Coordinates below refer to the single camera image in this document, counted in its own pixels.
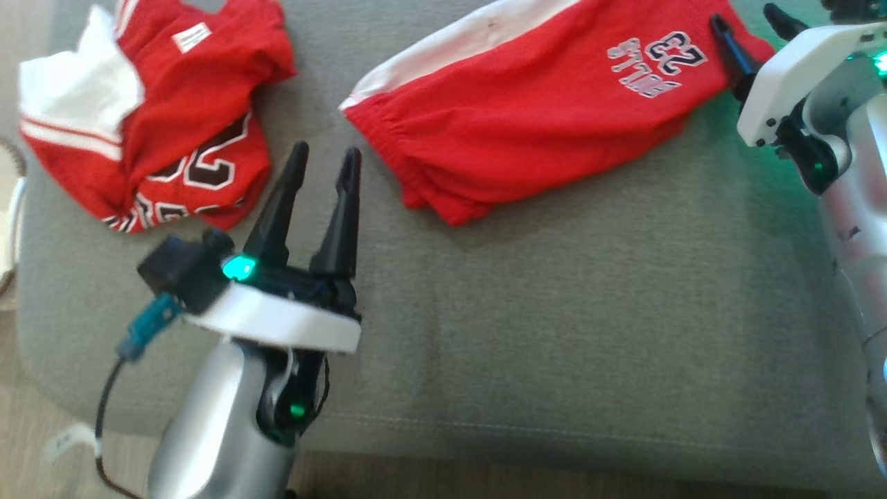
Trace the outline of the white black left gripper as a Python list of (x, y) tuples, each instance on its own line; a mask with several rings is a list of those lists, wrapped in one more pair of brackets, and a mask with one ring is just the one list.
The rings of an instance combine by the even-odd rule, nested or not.
[[(222, 337), (282, 349), (342, 354), (358, 350), (362, 328), (357, 319), (270, 294), (247, 281), (258, 277), (259, 266), (284, 268), (288, 264), (286, 237), (295, 196), (304, 183), (308, 152), (304, 140), (295, 142), (242, 247), (245, 255), (237, 254), (222, 262), (230, 284), (202, 315), (186, 313), (186, 322)], [(308, 266), (311, 274), (349, 280), (355, 277), (362, 164), (359, 148), (347, 148), (335, 183), (336, 205), (319, 250)]]

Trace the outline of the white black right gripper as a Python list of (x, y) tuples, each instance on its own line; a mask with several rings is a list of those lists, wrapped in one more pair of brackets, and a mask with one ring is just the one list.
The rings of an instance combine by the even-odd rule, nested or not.
[(781, 9), (766, 3), (764, 18), (776, 35), (790, 41), (759, 69), (735, 31), (719, 14), (710, 16), (728, 86), (735, 98), (745, 98), (736, 130), (746, 146), (769, 144), (775, 126), (796, 104), (853, 53), (887, 49), (887, 22), (814, 26), (810, 28)]

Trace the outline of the red basketball jersey white sleeves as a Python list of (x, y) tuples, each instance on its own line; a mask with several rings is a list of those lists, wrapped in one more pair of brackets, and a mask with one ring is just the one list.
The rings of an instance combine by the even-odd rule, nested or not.
[(75, 50), (19, 64), (20, 132), (113, 231), (187, 217), (228, 230), (270, 176), (254, 94), (295, 75), (280, 0), (95, 4)]

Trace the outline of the red shorts with white stripe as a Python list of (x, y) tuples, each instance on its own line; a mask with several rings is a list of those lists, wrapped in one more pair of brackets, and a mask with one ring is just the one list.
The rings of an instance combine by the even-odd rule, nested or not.
[(495, 0), (363, 76), (340, 105), (449, 225), (636, 160), (728, 88), (710, 19), (773, 56), (730, 0)]

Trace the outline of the white tape piece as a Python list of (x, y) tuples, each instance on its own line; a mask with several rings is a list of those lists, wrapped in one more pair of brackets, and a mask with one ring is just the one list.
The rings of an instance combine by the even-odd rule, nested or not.
[(94, 459), (103, 456), (103, 445), (94, 428), (80, 422), (67, 427), (66, 430), (58, 433), (46, 443), (42, 449), (42, 463), (46, 465), (54, 464), (76, 446), (88, 448), (92, 452)]

